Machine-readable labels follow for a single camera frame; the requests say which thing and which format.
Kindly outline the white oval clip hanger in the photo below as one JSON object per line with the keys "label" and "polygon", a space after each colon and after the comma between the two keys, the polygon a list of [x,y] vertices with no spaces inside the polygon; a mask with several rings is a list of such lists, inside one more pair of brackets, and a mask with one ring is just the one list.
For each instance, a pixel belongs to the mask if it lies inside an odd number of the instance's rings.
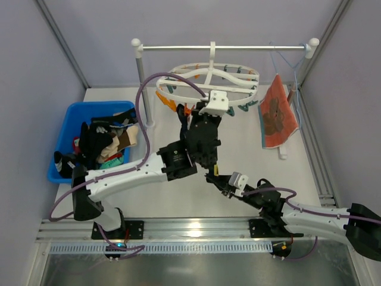
{"label": "white oval clip hanger", "polygon": [[225,91],[229,99],[226,113],[233,114],[235,107],[243,111],[259,103],[258,87],[260,74],[255,69],[239,64],[216,62],[218,46],[214,41],[209,45],[209,60],[176,66],[170,76],[160,76],[156,81],[156,95],[172,110],[179,104],[186,112],[196,107],[196,103],[206,98],[212,90]]}

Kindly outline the beige brown striped sock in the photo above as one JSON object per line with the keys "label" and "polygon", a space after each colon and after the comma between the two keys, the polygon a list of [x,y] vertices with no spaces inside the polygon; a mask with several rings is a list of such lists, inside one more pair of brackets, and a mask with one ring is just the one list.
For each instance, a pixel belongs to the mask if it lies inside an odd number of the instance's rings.
{"label": "beige brown striped sock", "polygon": [[139,128],[135,125],[128,127],[123,133],[118,137],[119,145],[118,149],[123,150],[127,147],[133,147],[138,143],[138,132]]}

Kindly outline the black blue sport sock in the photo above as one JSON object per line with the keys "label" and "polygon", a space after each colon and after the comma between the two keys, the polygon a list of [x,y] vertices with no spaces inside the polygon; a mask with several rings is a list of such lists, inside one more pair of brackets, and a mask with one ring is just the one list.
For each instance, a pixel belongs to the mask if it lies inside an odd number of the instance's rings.
{"label": "black blue sport sock", "polygon": [[130,125],[137,124],[135,108],[131,108],[125,112],[118,113],[113,116],[93,117],[91,124],[95,126],[102,126],[104,128],[127,128]]}
{"label": "black blue sport sock", "polygon": [[63,154],[54,152],[54,164],[57,172],[64,179],[71,179],[73,170],[77,166],[77,159],[74,153]]}

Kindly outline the navy christmas sock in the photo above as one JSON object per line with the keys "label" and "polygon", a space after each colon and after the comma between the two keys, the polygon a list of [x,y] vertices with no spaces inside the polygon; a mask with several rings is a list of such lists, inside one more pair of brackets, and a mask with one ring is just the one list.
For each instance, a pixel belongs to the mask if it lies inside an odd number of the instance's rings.
{"label": "navy christmas sock", "polygon": [[210,184],[225,185],[229,182],[230,176],[229,175],[221,175],[219,173],[218,165],[215,164],[205,174],[205,178],[206,178],[206,181]]}
{"label": "navy christmas sock", "polygon": [[185,113],[185,106],[183,104],[179,104],[176,108],[176,113],[178,119],[181,123],[180,127],[180,139],[183,140],[186,138],[186,134],[188,132],[188,124],[189,124],[189,116]]}

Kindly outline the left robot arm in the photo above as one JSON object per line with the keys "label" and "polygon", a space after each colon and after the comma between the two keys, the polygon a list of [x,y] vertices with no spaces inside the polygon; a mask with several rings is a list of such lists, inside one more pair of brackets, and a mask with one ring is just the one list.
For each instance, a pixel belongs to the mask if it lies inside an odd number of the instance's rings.
{"label": "left robot arm", "polygon": [[134,161],[105,171],[88,171],[77,166],[71,186],[73,217],[76,221],[92,220],[104,231],[124,228],[123,212],[103,200],[137,186],[183,179],[197,173],[197,167],[213,169],[217,164],[218,126],[223,111],[198,102],[191,112],[190,123],[181,131],[180,140],[160,148],[146,161]]}

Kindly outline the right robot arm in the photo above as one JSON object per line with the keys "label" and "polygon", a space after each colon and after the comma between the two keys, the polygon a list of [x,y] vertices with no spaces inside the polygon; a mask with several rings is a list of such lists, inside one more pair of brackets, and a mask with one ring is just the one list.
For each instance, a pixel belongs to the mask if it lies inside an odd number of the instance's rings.
{"label": "right robot arm", "polygon": [[259,210],[260,221],[249,224],[253,238],[294,239],[311,235],[350,245],[358,254],[380,260],[380,216],[362,204],[337,209],[297,203],[293,200],[295,191],[275,187],[266,179],[252,187],[246,176],[236,172],[208,173],[205,178],[223,196]]}

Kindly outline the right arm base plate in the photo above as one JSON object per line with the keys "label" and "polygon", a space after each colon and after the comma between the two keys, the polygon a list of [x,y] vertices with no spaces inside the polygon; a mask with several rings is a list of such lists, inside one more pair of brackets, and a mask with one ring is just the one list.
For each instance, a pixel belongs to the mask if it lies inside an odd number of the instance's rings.
{"label": "right arm base plate", "polygon": [[251,238],[301,238],[302,233],[291,233],[286,229],[286,224],[280,221],[280,225],[271,225],[262,218],[248,220]]}

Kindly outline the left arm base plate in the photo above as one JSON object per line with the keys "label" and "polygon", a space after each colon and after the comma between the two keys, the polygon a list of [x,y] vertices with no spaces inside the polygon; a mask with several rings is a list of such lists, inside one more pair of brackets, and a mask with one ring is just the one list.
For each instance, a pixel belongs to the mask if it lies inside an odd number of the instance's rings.
{"label": "left arm base plate", "polygon": [[143,220],[125,220],[124,227],[114,231],[104,231],[109,240],[142,240],[145,222]]}

